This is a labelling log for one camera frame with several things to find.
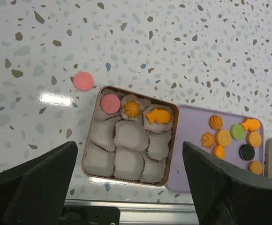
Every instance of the terrazzo surface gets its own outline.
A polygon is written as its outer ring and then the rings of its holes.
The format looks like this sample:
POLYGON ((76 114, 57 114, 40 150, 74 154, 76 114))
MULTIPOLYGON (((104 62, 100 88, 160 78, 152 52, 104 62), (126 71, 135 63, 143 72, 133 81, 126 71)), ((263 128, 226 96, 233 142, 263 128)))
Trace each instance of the terrazzo surface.
POLYGON ((67 198, 193 203, 83 174, 105 85, 257 117, 272 138, 272 1, 0 0, 0 172, 75 141, 67 198), (88 92, 72 84, 79 71, 94 76, 88 92))

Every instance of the purple tray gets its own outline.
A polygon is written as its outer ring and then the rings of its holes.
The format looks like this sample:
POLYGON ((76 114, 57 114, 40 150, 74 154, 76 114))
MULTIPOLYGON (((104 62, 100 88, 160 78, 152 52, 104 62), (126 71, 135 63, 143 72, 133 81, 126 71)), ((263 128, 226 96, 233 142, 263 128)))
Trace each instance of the purple tray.
MULTIPOLYGON (((189 183, 184 167, 182 157, 182 145, 184 141, 189 141, 197 146, 200 146, 205 151, 212 154, 212 149, 206 149, 201 145, 202 134, 210 132, 216 134, 216 130, 212 130, 209 126, 209 118, 212 115, 222 117, 224 125, 222 129, 230 131, 230 128, 235 123, 242 123, 247 118, 246 116, 231 114, 227 112, 220 112, 210 109, 198 108, 188 105, 179 106, 179 121, 174 141, 174 151, 172 163, 170 167, 168 188, 177 194, 190 194, 189 183)), ((258 130, 263 138, 263 126, 261 124, 258 130)), ((246 144, 246 136, 242 140, 235 140, 232 138, 231 144, 225 148, 225 161, 232 163, 242 169, 247 170, 252 161, 260 161, 264 164, 264 148, 263 141, 258 148, 255 148, 255 157, 251 161, 242 160, 239 156, 239 148, 246 144)))

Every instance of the scalloped paper cup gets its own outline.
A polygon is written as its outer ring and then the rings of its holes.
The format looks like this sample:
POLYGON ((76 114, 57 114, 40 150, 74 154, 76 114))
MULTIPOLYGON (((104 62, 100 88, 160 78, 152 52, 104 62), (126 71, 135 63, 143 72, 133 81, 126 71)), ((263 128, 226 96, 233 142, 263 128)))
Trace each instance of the scalloped paper cup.
POLYGON ((162 181, 165 168, 166 168, 166 160, 163 159, 160 162, 153 162, 147 156, 147 154, 143 154, 144 157, 144 171, 140 177, 140 181, 143 183, 157 183, 162 181))
POLYGON ((115 146, 144 151, 149 147, 149 137, 144 127, 133 120, 121 120, 115 123, 115 146))
POLYGON ((114 152, 113 127, 120 119, 120 116, 116 116, 105 121, 94 120, 89 137, 90 141, 108 152, 114 152))
POLYGON ((139 180, 144 169, 144 158, 139 151, 118 147, 115 152, 114 177, 123 180, 139 180))
POLYGON ((160 134, 164 131, 169 131, 172 129, 173 127, 173 123, 174 123, 174 112, 171 109, 171 107, 166 106, 166 105, 158 105, 158 104, 153 104, 150 105, 149 107, 147 107, 144 111, 143 111, 143 115, 144 115, 144 119, 143 119, 143 125, 145 130, 153 132, 155 134, 160 134), (169 121, 169 123, 167 124, 158 124, 157 122, 153 122, 152 124, 149 123, 149 120, 147 119, 147 117, 145 116, 146 113, 151 113, 153 111, 154 108, 157 109, 165 109, 167 111, 170 112, 171 114, 171 119, 169 121))
POLYGON ((136 118, 129 118, 125 113, 125 109, 123 105, 126 104, 128 101, 135 101, 140 105, 140 111, 142 112, 146 107, 151 104, 151 101, 145 98, 138 98, 135 95, 126 95, 121 101, 121 116, 126 120, 136 120, 138 122, 142 121, 142 115, 138 115, 136 118))
POLYGON ((121 114, 121 110, 119 110, 118 112, 114 113, 114 114, 107 114, 104 112, 104 110, 102 109, 102 107, 100 106, 100 102, 102 101, 102 98, 107 95, 107 94, 115 94, 117 95, 117 97, 119 97, 120 99, 123 98, 125 95, 122 94, 121 92, 117 91, 113 91, 110 89, 104 89, 102 90, 102 92, 100 93, 99 99, 98 99, 98 104, 97 104, 97 109, 95 112, 94 117, 97 120, 107 120, 109 118, 112 118, 114 116, 119 116, 121 114))
POLYGON ((111 177, 114 171, 114 156, 114 152, 106 152, 89 142, 83 168, 93 176, 111 177))
POLYGON ((168 156, 169 147, 168 143, 172 138, 172 132, 166 131, 159 135, 148 133, 150 138, 150 146, 147 153, 150 158, 160 161, 168 156))

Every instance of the black round cookie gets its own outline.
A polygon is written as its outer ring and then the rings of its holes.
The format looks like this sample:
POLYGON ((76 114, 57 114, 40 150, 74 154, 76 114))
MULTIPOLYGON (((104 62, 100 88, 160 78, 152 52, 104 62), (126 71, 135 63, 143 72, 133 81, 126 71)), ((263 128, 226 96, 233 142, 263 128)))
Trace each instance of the black round cookie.
POLYGON ((243 144, 239 148, 239 156, 243 160, 247 160, 247 161, 252 160, 255 157, 255 150, 254 150, 253 146, 251 146, 249 144, 243 144))

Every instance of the pink macaron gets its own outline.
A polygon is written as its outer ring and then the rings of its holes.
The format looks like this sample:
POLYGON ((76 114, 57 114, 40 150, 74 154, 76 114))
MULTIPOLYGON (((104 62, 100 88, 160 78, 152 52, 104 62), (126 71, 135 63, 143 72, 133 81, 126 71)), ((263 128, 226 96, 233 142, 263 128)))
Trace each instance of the pink macaron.
POLYGON ((100 106, 107 114, 114 114, 119 111, 121 107, 120 99, 114 94, 107 94, 103 96, 100 106))
POLYGON ((78 90, 86 91, 90 90, 94 85, 93 77, 90 73, 79 72, 74 76, 74 86, 78 90))

